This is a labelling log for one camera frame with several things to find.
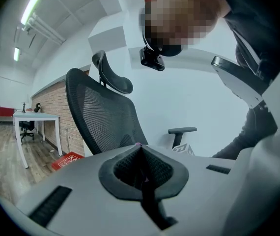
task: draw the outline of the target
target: mesh backrest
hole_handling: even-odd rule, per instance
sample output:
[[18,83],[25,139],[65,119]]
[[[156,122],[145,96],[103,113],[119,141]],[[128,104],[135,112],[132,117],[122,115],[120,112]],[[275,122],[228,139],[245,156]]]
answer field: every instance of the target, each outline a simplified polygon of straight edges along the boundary
[[105,88],[81,70],[66,76],[66,94],[71,115],[93,154],[147,144],[133,102]]

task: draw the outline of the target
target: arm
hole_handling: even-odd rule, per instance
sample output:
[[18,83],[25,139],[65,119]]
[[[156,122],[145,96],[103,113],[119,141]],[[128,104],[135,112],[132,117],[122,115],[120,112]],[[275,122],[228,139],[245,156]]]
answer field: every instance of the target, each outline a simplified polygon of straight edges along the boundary
[[256,146],[261,139],[276,132],[278,127],[271,113],[266,108],[260,110],[264,104],[262,102],[254,109],[249,109],[241,133],[213,157],[236,160],[241,150]]

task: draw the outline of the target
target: dark sleeve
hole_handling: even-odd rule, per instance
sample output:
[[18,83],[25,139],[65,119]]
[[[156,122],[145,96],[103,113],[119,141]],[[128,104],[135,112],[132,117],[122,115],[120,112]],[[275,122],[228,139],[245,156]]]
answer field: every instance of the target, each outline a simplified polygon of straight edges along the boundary
[[249,109],[241,133],[213,157],[236,160],[241,150],[256,146],[261,139],[276,132],[278,127],[271,113],[266,108],[260,109],[263,105],[264,102]]
[[235,48],[235,56],[236,56],[236,60],[237,60],[237,63],[242,67],[242,68],[245,68],[245,69],[250,69],[247,65],[247,62],[245,61],[241,51],[240,51],[240,48],[239,48],[239,45],[236,44],[236,48]]

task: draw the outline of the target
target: fluorescent light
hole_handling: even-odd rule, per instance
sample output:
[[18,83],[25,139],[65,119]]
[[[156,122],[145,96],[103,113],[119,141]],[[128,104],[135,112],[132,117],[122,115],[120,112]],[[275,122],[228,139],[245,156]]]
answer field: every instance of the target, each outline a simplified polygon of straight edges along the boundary
[[14,48],[14,60],[18,61],[19,60],[19,54],[20,54],[20,49],[18,47]]
[[28,2],[28,5],[26,7],[26,10],[23,13],[23,16],[21,18],[21,23],[22,24],[26,24],[28,21],[28,18],[32,12],[32,10],[34,9],[34,6],[36,5],[38,0],[30,0],[30,2]]

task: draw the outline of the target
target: black office chair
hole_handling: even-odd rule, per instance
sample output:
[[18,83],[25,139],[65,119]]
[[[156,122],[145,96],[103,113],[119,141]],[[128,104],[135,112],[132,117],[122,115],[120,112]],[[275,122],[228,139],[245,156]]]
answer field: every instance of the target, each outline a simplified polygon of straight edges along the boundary
[[106,87],[108,84],[111,88],[123,94],[130,94],[134,87],[131,81],[125,77],[120,77],[114,73],[109,65],[106,53],[99,51],[92,56],[92,62],[98,68],[100,75],[100,82]]
[[[92,154],[148,142],[143,134],[133,102],[96,82],[79,69],[66,75],[66,95],[74,122]],[[195,127],[169,129],[174,146],[183,133]]]
[[[34,109],[34,112],[37,113],[40,109],[41,109],[41,104],[37,103],[36,107]],[[20,121],[19,126],[21,127],[21,131],[23,131],[23,133],[20,134],[20,136],[22,136],[21,143],[22,143],[22,139],[25,136],[30,136],[30,137],[32,137],[32,140],[34,140],[34,133],[28,133],[28,130],[32,131],[35,127],[35,122],[33,120],[32,121]]]

